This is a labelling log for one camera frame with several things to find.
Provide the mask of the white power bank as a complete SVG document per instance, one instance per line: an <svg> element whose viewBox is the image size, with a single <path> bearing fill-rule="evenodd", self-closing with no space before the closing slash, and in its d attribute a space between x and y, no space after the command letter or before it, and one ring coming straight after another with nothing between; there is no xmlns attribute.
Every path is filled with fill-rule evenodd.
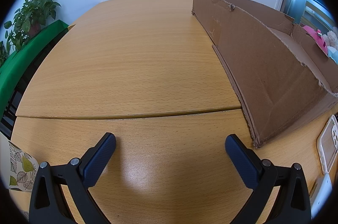
<svg viewBox="0 0 338 224"><path fill-rule="evenodd" d="M311 218L313 219L321 210L332 191L332 184L329 174L317 178L309 194L311 204Z"/></svg>

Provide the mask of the clear white phone case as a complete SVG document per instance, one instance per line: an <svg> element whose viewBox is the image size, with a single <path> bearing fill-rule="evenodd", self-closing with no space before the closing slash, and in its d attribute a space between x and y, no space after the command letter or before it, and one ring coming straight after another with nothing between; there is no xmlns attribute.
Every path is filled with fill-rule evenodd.
<svg viewBox="0 0 338 224"><path fill-rule="evenodd" d="M316 142L323 175L329 173L337 157L337 119L331 115Z"/></svg>

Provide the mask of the leaf pattern cushion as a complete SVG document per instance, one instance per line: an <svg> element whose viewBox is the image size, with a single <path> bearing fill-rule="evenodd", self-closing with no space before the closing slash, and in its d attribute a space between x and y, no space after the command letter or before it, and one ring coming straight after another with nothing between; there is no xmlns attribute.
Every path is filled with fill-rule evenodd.
<svg viewBox="0 0 338 224"><path fill-rule="evenodd" d="M9 189L31 192L39 169L38 161L11 141L9 141L9 153Z"/></svg>

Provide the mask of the green cloth covered table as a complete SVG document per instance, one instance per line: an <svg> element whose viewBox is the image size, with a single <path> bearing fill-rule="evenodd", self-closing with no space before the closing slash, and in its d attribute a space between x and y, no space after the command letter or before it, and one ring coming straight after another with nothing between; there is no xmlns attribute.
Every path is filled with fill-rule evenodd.
<svg viewBox="0 0 338 224"><path fill-rule="evenodd" d="M57 20L42 29L33 39L19 51L13 52L1 67L1 117L10 100L15 86L36 56L60 33L68 29L68 25Z"/></svg>

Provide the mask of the brown cardboard box tray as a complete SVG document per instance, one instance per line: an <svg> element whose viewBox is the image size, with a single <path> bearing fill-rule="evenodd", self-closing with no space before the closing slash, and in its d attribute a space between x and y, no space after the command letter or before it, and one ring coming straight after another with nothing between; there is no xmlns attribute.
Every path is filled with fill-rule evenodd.
<svg viewBox="0 0 338 224"><path fill-rule="evenodd" d="M262 147L337 104L337 64L291 17L252 0L193 0Z"/></svg>

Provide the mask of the light blue plush toy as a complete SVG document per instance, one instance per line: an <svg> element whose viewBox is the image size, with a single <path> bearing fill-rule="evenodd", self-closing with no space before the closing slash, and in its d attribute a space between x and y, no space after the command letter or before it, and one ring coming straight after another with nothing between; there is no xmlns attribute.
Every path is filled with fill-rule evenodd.
<svg viewBox="0 0 338 224"><path fill-rule="evenodd" d="M328 46L328 56L338 64L338 51L334 47Z"/></svg>

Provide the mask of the potted green plant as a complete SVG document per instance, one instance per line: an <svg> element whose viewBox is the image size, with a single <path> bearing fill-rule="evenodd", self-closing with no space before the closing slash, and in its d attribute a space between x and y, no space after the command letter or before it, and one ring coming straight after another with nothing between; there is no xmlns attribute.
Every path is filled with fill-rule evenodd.
<svg viewBox="0 0 338 224"><path fill-rule="evenodd" d="M46 26L48 19L56 19L61 5L54 0L24 0L14 17L3 24L5 40L1 41L1 65L9 58L11 50L19 51Z"/></svg>

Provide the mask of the beige plush bear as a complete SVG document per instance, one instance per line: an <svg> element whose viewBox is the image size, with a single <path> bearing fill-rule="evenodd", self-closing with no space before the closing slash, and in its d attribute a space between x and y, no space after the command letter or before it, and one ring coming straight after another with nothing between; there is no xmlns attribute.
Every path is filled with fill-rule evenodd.
<svg viewBox="0 0 338 224"><path fill-rule="evenodd" d="M328 31L327 34L324 34L323 39L328 47L338 50L338 38L333 31Z"/></svg>

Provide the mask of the pink plush toy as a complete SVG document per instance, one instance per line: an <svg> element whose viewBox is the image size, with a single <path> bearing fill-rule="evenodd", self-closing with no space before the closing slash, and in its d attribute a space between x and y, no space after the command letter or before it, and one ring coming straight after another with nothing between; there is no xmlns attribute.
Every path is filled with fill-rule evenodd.
<svg viewBox="0 0 338 224"><path fill-rule="evenodd" d="M303 26L303 29L315 40L316 44L319 46L322 52L325 53L326 56L328 56L327 43L324 40L321 31L319 29L314 30L310 26Z"/></svg>

